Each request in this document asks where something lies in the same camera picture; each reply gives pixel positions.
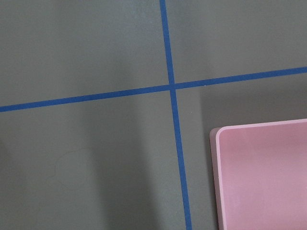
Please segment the pink plastic bin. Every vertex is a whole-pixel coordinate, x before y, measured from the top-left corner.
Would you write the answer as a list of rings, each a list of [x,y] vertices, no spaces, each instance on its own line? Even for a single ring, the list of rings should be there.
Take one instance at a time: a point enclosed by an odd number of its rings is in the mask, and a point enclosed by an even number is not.
[[[307,121],[210,131],[218,228],[307,227]]]

